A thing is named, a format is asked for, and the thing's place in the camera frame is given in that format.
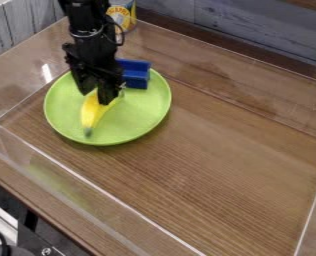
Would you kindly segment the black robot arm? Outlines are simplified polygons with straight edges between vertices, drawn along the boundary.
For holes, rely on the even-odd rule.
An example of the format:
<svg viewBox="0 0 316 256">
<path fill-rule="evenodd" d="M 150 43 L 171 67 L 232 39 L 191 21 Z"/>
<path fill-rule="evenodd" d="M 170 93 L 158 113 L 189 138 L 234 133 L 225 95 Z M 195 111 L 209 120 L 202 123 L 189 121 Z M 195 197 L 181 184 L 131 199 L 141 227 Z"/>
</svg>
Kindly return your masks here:
<svg viewBox="0 0 316 256">
<path fill-rule="evenodd" d="M 109 0 L 58 0 L 69 19 L 74 40 L 62 49 L 82 95 L 97 90 L 97 100 L 109 105 L 122 89 L 123 68 L 115 59 L 125 44 L 125 31 L 107 14 Z"/>
</svg>

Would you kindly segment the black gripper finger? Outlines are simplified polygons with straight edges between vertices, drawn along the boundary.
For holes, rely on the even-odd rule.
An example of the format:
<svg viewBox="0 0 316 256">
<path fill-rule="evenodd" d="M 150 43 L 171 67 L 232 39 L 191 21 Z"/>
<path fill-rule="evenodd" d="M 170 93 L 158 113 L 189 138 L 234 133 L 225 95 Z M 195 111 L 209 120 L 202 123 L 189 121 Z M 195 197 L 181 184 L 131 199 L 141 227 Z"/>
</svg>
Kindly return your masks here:
<svg viewBox="0 0 316 256">
<path fill-rule="evenodd" d="M 102 75 L 97 78 L 97 95 L 98 102 L 102 105 L 109 105 L 118 97 L 122 89 L 123 79 L 119 74 Z"/>
<path fill-rule="evenodd" d="M 87 95 L 97 87 L 95 72 L 83 64 L 71 66 L 73 78 L 82 95 Z"/>
</svg>

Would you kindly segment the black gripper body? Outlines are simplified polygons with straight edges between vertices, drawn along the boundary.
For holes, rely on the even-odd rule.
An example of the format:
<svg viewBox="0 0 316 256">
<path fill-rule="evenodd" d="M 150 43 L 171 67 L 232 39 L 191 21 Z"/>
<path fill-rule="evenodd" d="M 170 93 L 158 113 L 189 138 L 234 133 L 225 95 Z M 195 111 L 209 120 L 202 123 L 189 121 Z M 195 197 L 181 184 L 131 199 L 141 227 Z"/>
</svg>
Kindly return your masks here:
<svg viewBox="0 0 316 256">
<path fill-rule="evenodd" d="M 118 40 L 114 29 L 70 30 L 71 43 L 65 43 L 65 59 L 71 66 L 83 64 L 95 72 L 95 78 L 102 75 L 123 75 L 123 68 L 117 62 L 115 55 L 123 40 Z"/>
</svg>

